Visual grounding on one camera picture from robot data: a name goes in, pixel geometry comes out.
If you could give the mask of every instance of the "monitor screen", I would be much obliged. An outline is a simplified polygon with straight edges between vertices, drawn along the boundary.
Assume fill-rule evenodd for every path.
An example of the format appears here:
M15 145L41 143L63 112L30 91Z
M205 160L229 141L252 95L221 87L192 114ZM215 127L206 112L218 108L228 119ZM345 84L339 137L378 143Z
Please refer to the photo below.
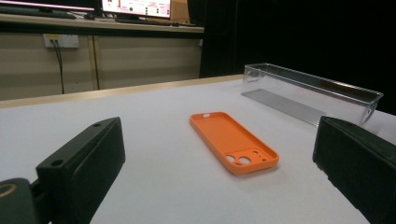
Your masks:
M94 11L94 0L0 0L0 7L25 7L61 11Z
M104 13L120 17L171 18L171 0L102 0Z

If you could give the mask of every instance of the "white surface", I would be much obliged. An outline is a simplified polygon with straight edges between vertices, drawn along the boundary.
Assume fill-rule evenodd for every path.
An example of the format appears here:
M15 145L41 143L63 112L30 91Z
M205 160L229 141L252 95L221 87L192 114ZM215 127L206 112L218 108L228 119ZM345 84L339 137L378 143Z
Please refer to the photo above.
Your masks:
M312 162L317 128L240 94L241 81L0 110L0 180L35 167L89 125L120 117L126 162L92 223L368 223ZM223 111L279 153L234 176L189 124ZM367 127L393 138L396 118Z

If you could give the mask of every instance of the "desk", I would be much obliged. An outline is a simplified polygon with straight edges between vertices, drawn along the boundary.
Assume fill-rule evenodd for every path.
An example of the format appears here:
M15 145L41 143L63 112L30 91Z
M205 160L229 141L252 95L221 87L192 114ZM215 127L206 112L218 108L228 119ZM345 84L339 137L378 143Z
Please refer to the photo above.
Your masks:
M312 162L317 128L240 94L242 76L1 102L0 179L35 167L89 125L120 117L126 162L92 223L368 223ZM275 168L229 173L189 124L224 111L279 153ZM396 117L367 128L393 139Z
M61 35L110 35L169 38L203 38L203 27L170 27L0 14L0 32Z

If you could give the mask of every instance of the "orange object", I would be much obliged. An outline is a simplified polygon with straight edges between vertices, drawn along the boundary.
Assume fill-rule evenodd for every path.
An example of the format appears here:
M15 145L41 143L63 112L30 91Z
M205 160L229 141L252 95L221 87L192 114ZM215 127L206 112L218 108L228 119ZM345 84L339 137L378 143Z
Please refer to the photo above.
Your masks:
M190 124L234 175L277 165L278 154L226 113L191 115Z

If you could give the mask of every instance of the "keyboard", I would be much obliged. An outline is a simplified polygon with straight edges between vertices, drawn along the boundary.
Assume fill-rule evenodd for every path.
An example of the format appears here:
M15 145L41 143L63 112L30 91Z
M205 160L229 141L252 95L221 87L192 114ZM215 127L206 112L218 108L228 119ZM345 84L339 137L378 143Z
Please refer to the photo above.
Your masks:
M16 9L16 8L2 8L0 7L0 14L13 14L22 16L36 16L36 17L48 17L48 18L60 18L75 20L76 17L67 13L50 13L42 12L38 10L26 10L26 9Z
M173 24L172 22L167 22L167 21L141 21L141 20L130 20L125 18L116 18L115 21L120 23L160 25L160 26L171 26Z

